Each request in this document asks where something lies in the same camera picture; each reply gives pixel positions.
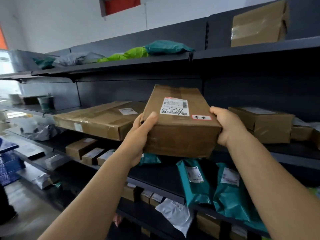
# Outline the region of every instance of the person's right hand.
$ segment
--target person's right hand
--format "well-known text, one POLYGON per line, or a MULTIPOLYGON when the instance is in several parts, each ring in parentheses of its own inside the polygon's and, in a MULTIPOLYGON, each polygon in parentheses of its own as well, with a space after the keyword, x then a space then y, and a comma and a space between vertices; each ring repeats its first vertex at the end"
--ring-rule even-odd
POLYGON ((218 144, 226 147, 230 138, 239 134, 248 133, 245 125, 235 113, 214 106, 210 108, 210 113, 215 114, 217 120, 222 125, 222 132, 218 137, 218 144))

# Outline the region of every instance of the hand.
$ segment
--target hand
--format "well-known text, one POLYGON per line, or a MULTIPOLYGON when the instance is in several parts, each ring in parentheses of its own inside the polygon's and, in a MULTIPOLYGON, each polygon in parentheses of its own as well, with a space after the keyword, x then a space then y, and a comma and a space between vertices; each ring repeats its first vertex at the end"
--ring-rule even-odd
POLYGON ((134 167, 139 163, 142 156, 142 149, 147 142, 147 135, 158 121, 157 113, 152 112, 144 123, 140 125, 142 116, 143 114, 140 114, 135 119, 132 128, 116 151, 121 153, 122 157, 129 160, 131 167, 134 167))
POLYGON ((235 113, 214 106, 210 108, 210 113, 215 114, 222 125, 222 133, 218 137, 218 144, 226 147, 230 138, 242 133, 248 133, 245 125, 235 113))

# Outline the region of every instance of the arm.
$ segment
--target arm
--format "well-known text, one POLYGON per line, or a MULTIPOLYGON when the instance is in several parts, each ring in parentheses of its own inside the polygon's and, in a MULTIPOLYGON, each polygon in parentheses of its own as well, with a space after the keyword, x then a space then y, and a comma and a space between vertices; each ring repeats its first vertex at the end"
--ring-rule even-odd
POLYGON ((106 238, 129 170, 139 163, 147 134, 157 122, 155 112, 140 126, 141 117, 137 117, 119 148, 38 240, 106 238))
POLYGON ((226 146, 273 240, 319 239, 320 201, 278 163, 250 134, 239 117, 211 107, 226 146))

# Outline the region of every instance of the person's left hand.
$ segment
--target person's left hand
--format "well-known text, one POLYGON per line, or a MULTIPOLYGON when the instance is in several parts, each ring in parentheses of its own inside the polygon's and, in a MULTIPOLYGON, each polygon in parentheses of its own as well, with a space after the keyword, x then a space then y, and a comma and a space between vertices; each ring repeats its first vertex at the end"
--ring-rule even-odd
POLYGON ((158 121, 157 113, 152 112, 144 123, 140 125, 142 116, 143 114, 140 114, 135 119, 132 128, 116 151, 129 160, 131 167, 136 166, 141 160, 142 149, 147 142, 147 135, 158 121))

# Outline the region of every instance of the brown cardboard box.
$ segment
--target brown cardboard box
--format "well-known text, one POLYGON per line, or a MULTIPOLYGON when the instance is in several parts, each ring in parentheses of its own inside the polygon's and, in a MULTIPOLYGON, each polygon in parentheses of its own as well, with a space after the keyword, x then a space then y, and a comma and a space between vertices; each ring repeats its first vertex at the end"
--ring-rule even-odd
POLYGON ((261 143, 290 143, 293 114, 256 107, 229 107, 261 143))
POLYGON ((69 130, 122 141, 145 107, 143 102, 102 104, 92 108, 54 115, 55 125, 69 130))
POLYGON ((206 214, 202 214, 199 212, 197 214, 198 229, 204 231, 205 233, 216 239, 219 239, 220 222, 220 220, 217 220, 206 214))
POLYGON ((232 225, 230 231, 231 240, 246 240, 248 237, 248 231, 240 226, 232 225))
POLYGON ((145 189, 144 191, 142 191, 140 198, 142 201, 150 204, 150 198, 151 198, 152 194, 153 193, 151 191, 145 189))
POLYGON ((299 118, 294 118, 291 130, 291 139, 297 141, 309 141, 312 131, 313 128, 311 125, 299 118))
POLYGON ((158 122, 148 133, 144 152, 175 157, 209 157, 221 131, 197 88, 155 85, 144 110, 158 122))
POLYGON ((151 235, 151 232, 148 231, 147 229, 144 229, 143 227, 141 228, 141 232, 142 232, 143 234, 147 235, 148 237, 150 237, 150 235, 151 235))
POLYGON ((138 190, 137 186, 126 182, 126 185, 123 188, 121 197, 126 198, 131 201, 135 201, 135 199, 136 199, 135 196, 136 196, 137 190, 138 190))
POLYGON ((103 163, 115 152, 115 149, 110 149, 106 153, 103 153, 97 158, 97 162, 99 166, 102 166, 103 163))
POLYGON ((320 150, 320 122, 309 123, 313 127, 310 141, 312 141, 320 150))
POLYGON ((85 163, 86 165, 97 165, 98 161, 97 158, 98 156, 102 155, 106 150, 102 148, 94 148, 90 152, 84 154, 81 158, 82 162, 85 163))
POLYGON ((289 25, 286 0, 234 16, 231 47, 284 40, 289 25))
POLYGON ((95 148, 97 140, 91 138, 83 138, 79 141, 66 146, 66 154, 70 157, 81 160, 81 157, 95 148))
POLYGON ((150 205, 156 207, 161 203, 162 199, 163 196, 158 195, 157 193, 153 193, 153 195, 150 198, 150 205))

